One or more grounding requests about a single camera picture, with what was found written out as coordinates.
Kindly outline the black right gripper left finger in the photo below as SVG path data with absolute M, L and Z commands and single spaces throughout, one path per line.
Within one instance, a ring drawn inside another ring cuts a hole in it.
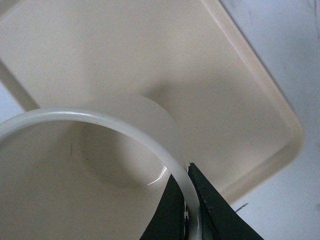
M 171 175 L 156 211 L 143 232 L 142 240 L 183 240 L 185 238 L 185 200 Z

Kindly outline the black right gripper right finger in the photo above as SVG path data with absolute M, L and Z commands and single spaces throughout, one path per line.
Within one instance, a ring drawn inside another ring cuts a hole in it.
M 188 175 L 200 203 L 203 240 L 262 239 L 237 215 L 194 163 L 189 165 Z

